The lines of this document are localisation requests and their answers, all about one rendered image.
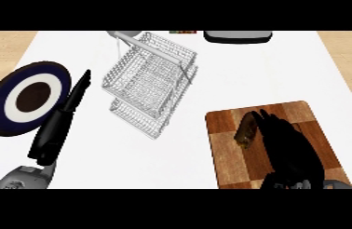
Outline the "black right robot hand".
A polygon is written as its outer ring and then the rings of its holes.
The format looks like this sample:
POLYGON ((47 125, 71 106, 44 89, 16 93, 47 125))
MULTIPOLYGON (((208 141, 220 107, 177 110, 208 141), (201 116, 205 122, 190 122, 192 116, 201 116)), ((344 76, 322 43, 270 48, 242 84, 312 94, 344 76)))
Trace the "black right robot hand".
POLYGON ((307 182, 322 189, 322 161, 304 135, 292 125, 264 109, 251 112, 263 135, 263 147, 273 171, 264 175, 261 189, 292 189, 307 182))

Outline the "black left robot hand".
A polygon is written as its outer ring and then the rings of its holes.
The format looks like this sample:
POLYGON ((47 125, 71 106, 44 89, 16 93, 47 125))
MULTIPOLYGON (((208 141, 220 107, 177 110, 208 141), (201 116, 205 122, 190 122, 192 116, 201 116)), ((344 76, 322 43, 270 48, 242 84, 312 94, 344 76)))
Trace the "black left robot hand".
POLYGON ((90 70, 85 70, 68 95, 41 125, 29 147, 28 158, 37 160, 39 166, 48 166, 56 161, 66 140, 75 109, 79 105, 90 85, 90 70))

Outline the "dark blue and white plate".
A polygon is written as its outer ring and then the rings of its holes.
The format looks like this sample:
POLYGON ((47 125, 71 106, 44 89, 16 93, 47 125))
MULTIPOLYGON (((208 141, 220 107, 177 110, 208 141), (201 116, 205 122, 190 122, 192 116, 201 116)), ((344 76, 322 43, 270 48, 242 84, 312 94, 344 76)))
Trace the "dark blue and white plate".
POLYGON ((68 69, 53 61, 25 65, 0 80, 0 136, 39 127, 53 106, 65 101, 69 86, 68 69))

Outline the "brown wooden cutting board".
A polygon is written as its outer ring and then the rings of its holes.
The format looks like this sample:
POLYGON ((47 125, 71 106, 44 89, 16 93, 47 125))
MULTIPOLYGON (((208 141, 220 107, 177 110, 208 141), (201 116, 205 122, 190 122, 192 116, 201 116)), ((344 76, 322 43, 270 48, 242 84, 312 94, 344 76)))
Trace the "brown wooden cutting board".
POLYGON ((322 161, 323 178, 350 184, 309 105, 304 101, 292 101, 214 111, 205 114, 218 188, 258 189, 264 175, 273 171, 264 151, 261 134, 255 133, 252 143, 247 149, 233 140, 244 114, 260 109, 284 119, 307 138, 322 161))

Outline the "brown-green tomato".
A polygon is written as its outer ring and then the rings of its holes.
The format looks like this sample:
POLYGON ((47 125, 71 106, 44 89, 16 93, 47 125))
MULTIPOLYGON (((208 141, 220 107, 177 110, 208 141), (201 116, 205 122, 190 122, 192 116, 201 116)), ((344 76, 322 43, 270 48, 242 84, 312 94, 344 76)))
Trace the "brown-green tomato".
POLYGON ((233 140, 242 149, 247 149, 254 141, 257 133, 257 122, 251 112, 244 114, 233 140))

